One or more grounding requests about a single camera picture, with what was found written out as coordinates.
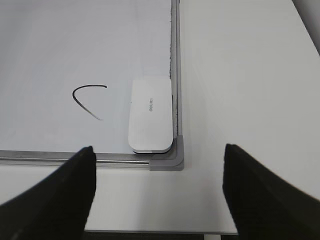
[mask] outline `white table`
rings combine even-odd
[[[185,169],[98,169],[88,230],[235,233],[226,143],[320,199],[320,58],[290,0],[182,0]],[[0,202],[54,171],[0,167]]]

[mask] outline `whiteboard surface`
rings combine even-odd
[[[132,79],[169,76],[171,0],[0,0],[0,150],[132,153]],[[85,112],[78,100],[103,121]]]

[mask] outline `white eraser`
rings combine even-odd
[[[171,148],[172,90],[167,76],[133,81],[128,141],[136,153],[165,153]]]

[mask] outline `gray plastic corner piece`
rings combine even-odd
[[[168,159],[166,155],[155,155],[149,163],[150,171],[181,171],[185,168],[184,137],[176,137],[176,156]]]

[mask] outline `curved marker stroke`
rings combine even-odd
[[[83,89],[83,88],[87,88],[87,87],[103,87],[103,88],[107,88],[107,86],[106,85],[83,85],[83,86],[80,86],[80,87],[77,87],[75,90],[73,90],[73,92],[72,92],[72,97],[73,97],[73,99],[75,100],[75,102],[77,103],[77,104],[79,104],[80,105],[80,107],[82,107],[86,112],[88,112],[92,117],[94,117],[94,118],[96,118],[96,119],[98,119],[98,120],[102,120],[102,119],[100,119],[99,117],[97,117],[96,115],[94,115],[92,112],[90,112],[85,106],[83,106],[82,104],[81,104],[81,102],[79,102],[78,101],[78,99],[76,98],[76,96],[75,96],[75,92],[77,91],[77,90],[79,90],[79,89]]]

